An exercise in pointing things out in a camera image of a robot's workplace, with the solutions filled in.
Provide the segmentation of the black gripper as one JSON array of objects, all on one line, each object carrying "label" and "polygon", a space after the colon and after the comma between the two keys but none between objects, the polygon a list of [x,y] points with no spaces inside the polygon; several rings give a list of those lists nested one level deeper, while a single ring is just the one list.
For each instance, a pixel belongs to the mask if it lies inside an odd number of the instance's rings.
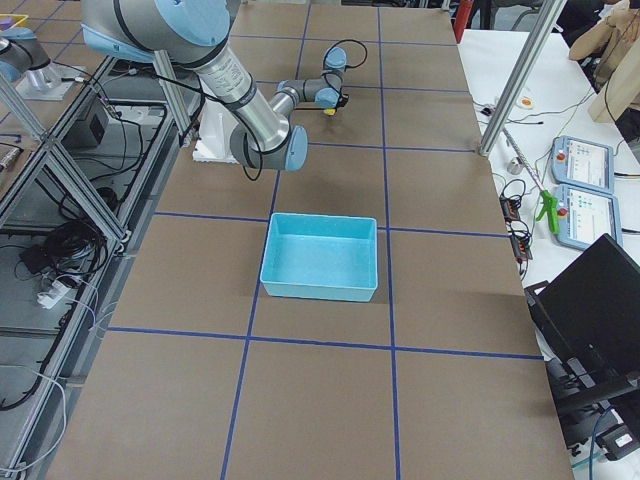
[{"label": "black gripper", "polygon": [[343,107],[345,107],[347,105],[348,101],[349,101],[349,95],[340,93],[339,96],[338,96],[338,99],[336,101],[335,107],[336,108],[343,108]]}]

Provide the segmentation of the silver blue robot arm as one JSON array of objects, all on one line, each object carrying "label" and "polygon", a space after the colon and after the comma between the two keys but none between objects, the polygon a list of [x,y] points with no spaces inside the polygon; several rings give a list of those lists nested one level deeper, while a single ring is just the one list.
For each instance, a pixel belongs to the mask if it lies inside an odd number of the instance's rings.
[{"label": "silver blue robot arm", "polygon": [[308,136],[291,124],[291,113],[301,103],[327,110],[346,101],[342,87],[350,67],[339,46],[326,51],[319,77],[283,81],[266,99],[228,43],[231,20],[224,1],[84,1],[81,12],[85,43],[94,50],[137,63],[150,63],[164,51],[194,72],[211,99],[238,121],[230,147],[245,170],[301,169]]}]

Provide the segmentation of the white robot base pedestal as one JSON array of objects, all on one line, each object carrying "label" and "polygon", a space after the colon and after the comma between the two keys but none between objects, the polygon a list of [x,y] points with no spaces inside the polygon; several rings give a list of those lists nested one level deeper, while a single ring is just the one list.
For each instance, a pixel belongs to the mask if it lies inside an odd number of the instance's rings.
[{"label": "white robot base pedestal", "polygon": [[236,119],[220,104],[207,100],[202,110],[192,158],[200,163],[238,164],[231,152]]}]

